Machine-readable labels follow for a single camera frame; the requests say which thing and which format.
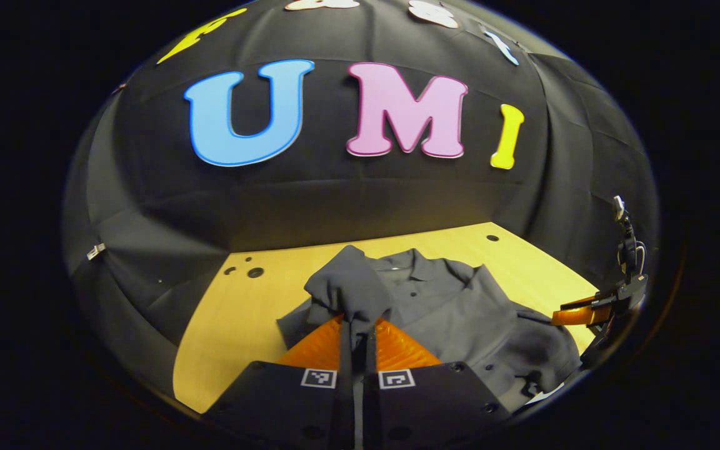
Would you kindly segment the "black backdrop cloth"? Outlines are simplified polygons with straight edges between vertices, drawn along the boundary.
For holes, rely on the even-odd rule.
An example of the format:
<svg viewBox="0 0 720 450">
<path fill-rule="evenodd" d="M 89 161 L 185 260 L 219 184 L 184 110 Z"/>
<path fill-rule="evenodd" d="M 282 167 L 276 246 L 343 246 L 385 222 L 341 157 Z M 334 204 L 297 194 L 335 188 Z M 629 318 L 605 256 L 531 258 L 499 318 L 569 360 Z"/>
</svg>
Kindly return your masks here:
<svg viewBox="0 0 720 450">
<path fill-rule="evenodd" d="M 476 0 L 427 0 L 457 16 L 452 31 L 406 0 L 284 11 L 252 0 L 169 40 L 109 95 L 80 138 L 62 204 L 62 254 L 92 328 L 126 370 L 166 395 L 183 331 L 217 263 L 240 251 L 425 233 L 492 222 L 602 287 L 616 279 L 611 199 L 627 202 L 656 265 L 660 201 L 651 160 L 622 106 L 543 35 Z M 273 126 L 263 65 L 305 59 L 302 106 L 282 142 L 240 166 L 208 162 L 191 139 L 183 94 L 211 75 L 242 80 L 232 134 L 259 148 Z M 352 63 L 397 69 L 411 93 L 446 75 L 464 83 L 463 154 L 438 157 L 395 139 L 355 156 L 360 83 Z M 96 243 L 106 250 L 92 260 Z"/>
</svg>

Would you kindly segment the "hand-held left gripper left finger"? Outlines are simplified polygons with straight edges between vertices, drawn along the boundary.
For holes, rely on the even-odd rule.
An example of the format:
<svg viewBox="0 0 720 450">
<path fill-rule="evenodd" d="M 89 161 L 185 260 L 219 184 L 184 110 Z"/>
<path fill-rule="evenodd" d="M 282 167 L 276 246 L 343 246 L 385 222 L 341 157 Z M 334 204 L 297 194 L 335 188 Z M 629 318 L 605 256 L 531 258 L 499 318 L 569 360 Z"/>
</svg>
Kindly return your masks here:
<svg viewBox="0 0 720 450">
<path fill-rule="evenodd" d="M 357 450 L 351 331 L 335 316 L 278 362 L 250 362 L 206 419 L 263 450 Z"/>
</svg>

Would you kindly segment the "grey polo shirt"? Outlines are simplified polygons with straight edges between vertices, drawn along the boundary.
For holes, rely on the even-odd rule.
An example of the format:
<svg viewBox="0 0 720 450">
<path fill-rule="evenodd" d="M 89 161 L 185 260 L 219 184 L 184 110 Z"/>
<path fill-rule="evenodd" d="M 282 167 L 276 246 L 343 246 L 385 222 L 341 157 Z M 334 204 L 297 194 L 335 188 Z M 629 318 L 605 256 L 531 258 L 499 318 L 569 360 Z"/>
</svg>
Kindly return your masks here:
<svg viewBox="0 0 720 450">
<path fill-rule="evenodd" d="M 277 320 L 286 347 L 340 314 L 358 344 L 383 318 L 440 361 L 466 363 L 509 412 L 532 393 L 554 391 L 582 364 L 571 333 L 510 300 L 487 267 L 416 249 L 373 259 L 347 246 L 304 288 L 309 298 Z"/>
</svg>

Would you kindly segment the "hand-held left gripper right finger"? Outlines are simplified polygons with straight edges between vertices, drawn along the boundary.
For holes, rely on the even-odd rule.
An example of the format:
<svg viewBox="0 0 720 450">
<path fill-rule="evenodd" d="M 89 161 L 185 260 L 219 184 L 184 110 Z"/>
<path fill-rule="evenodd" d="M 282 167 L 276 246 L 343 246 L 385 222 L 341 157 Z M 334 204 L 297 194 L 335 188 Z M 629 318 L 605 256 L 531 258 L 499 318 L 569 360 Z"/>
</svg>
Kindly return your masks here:
<svg viewBox="0 0 720 450">
<path fill-rule="evenodd" d="M 511 413 L 463 361 L 378 319 L 366 340 L 364 450 L 449 450 Z"/>
</svg>

